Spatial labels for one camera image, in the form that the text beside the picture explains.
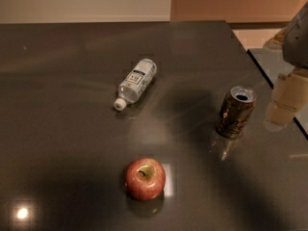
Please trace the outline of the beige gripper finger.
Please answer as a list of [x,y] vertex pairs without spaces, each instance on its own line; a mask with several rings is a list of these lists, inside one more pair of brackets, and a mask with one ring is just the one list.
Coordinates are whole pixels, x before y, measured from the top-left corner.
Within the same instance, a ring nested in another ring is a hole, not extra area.
[[269,51],[281,51],[285,34],[286,29],[281,29],[273,37],[271,37],[264,43],[263,48]]
[[280,73],[266,110],[266,129],[271,132],[282,130],[307,103],[308,69],[295,67],[289,74]]

